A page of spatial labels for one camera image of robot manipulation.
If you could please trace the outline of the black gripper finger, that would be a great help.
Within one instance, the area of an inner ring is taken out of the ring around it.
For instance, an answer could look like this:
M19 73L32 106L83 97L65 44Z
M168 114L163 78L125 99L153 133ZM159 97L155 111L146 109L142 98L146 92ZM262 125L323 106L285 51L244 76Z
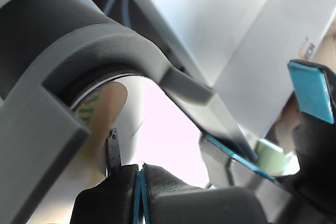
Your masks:
M254 193L243 187L202 189L160 166L140 172L146 223L267 223Z
M104 143L107 178L76 198L71 223L133 223L138 165L121 165L119 136L110 130Z

